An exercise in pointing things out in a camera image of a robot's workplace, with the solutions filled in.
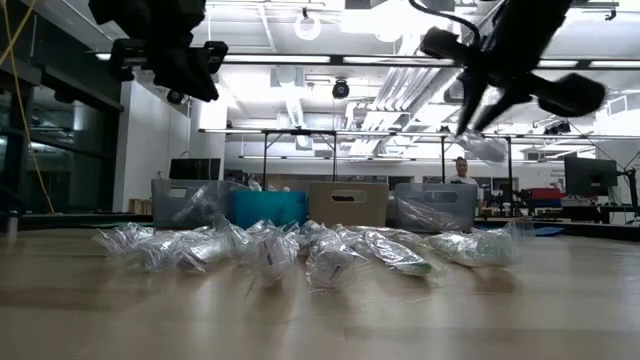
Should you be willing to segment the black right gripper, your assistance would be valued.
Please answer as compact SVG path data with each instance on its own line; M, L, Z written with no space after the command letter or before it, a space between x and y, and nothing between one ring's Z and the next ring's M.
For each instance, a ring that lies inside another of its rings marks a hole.
M473 125L484 131L511 107L537 98L541 109L560 117L581 117L604 102L605 86L576 73L556 81L533 74L551 39L564 23L569 0L508 0L493 19L494 31L479 49L464 45L452 32L432 27L423 36L420 50L437 59L450 59L464 67L458 80L463 102L457 135L468 128L487 86L503 90L502 97L484 109Z

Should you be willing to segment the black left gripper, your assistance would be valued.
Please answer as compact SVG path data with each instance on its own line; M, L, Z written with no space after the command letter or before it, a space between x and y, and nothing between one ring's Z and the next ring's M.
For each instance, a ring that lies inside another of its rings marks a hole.
M212 76L228 53L227 44L207 41L189 48L205 7L205 0L90 0L97 24L114 22L131 38L113 42L110 76L133 81L133 68L140 67L154 73L155 85L204 102L216 101L219 93Z

